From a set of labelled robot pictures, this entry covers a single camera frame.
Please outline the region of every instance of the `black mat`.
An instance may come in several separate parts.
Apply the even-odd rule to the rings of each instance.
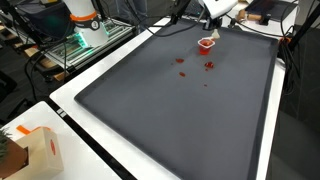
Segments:
[[[277,40],[221,29],[201,56],[197,40],[209,34],[199,25],[153,36],[75,99],[183,179],[255,179]]]

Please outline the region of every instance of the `red drop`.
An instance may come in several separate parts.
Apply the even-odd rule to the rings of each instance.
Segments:
[[[205,63],[204,66],[207,68],[213,68],[214,64],[210,61],[210,62]]]
[[[177,62],[177,63],[183,63],[183,62],[184,62],[184,59],[178,58],[178,59],[176,59],[176,62]]]
[[[179,75],[182,76],[182,77],[185,77],[185,76],[186,76],[186,74],[183,73],[183,72],[179,72]]]

